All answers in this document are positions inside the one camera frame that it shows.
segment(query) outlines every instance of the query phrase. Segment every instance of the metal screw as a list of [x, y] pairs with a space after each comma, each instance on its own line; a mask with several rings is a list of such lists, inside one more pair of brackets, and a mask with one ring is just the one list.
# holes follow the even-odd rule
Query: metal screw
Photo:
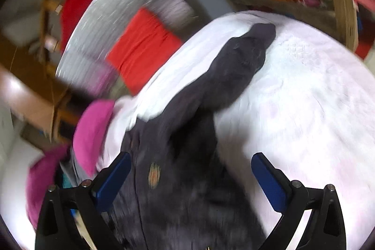
[[55, 189], [56, 189], [56, 185], [55, 185], [55, 184], [51, 184], [51, 185], [48, 187], [48, 192], [53, 192]]
[[302, 186], [302, 183], [298, 180], [293, 180], [292, 186], [295, 187], [295, 188], [300, 188]]
[[86, 179], [84, 181], [82, 181], [81, 183], [81, 186], [83, 186], [84, 188], [87, 188], [91, 185], [92, 181], [90, 179]]
[[333, 192], [334, 190], [336, 190], [336, 188], [334, 187], [333, 184], [327, 184], [327, 188], [328, 188], [328, 190], [330, 190], [331, 192]]

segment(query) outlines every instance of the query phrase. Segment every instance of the pink pillow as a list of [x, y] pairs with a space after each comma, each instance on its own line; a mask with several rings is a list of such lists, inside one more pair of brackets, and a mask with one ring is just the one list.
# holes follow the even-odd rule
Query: pink pillow
[[77, 162], [89, 176], [96, 172], [102, 153], [104, 135], [111, 119], [114, 100], [96, 100], [79, 119], [73, 136], [73, 150]]
[[67, 152], [67, 145], [58, 146], [46, 152], [29, 169], [26, 179], [26, 213], [35, 229], [38, 225], [44, 195], [48, 186], [54, 184], [56, 169], [59, 166], [60, 160], [67, 155]]

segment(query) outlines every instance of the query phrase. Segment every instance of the bed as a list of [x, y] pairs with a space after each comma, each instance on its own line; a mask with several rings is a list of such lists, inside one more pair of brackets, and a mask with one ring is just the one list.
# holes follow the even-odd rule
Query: bed
[[[244, 186], [266, 235], [280, 215], [251, 172], [250, 159], [257, 152], [290, 180], [314, 188], [334, 184], [347, 248], [359, 249], [375, 226], [375, 79], [342, 44], [282, 15], [229, 14], [200, 30], [137, 96], [116, 102], [98, 164], [114, 160], [137, 117], [147, 121], [160, 114], [177, 92], [207, 71], [228, 39], [254, 23], [275, 24], [276, 39], [241, 97], [214, 116], [219, 153]], [[296, 248], [308, 217], [307, 211], [288, 249]]]

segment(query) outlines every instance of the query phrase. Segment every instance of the blue gripper pad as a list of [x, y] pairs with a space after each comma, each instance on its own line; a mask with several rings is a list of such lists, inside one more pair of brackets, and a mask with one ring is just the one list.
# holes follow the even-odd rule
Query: blue gripper pad
[[282, 171], [275, 169], [263, 153], [253, 156], [251, 169], [272, 208], [276, 212], [284, 213], [292, 195], [289, 179]]
[[110, 173], [100, 188], [93, 192], [93, 196], [96, 199], [96, 210], [99, 213], [108, 211], [111, 207], [131, 168], [130, 155], [128, 153], [120, 153], [108, 168], [102, 170], [110, 171]]

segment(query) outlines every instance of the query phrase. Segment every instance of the black jacket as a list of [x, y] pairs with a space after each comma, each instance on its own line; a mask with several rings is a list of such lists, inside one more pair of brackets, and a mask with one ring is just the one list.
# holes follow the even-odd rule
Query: black jacket
[[208, 71], [156, 118], [137, 119], [121, 150], [133, 165], [110, 217], [127, 249], [257, 249], [264, 233], [216, 152], [213, 112], [232, 104], [263, 66], [275, 38], [255, 24], [231, 38]]

